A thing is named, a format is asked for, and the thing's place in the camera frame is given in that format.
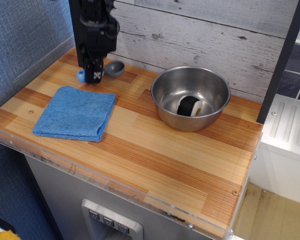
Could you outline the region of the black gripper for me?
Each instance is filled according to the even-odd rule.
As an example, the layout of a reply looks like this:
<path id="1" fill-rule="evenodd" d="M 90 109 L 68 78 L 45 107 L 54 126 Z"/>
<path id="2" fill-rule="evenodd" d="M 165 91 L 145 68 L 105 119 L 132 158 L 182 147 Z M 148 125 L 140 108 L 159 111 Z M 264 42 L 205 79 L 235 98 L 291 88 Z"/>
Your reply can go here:
<path id="1" fill-rule="evenodd" d="M 78 0 L 76 7 L 76 50 L 78 62 L 84 62 L 84 80 L 100 83 L 103 59 L 117 47 L 119 22 L 111 15 L 113 0 Z"/>

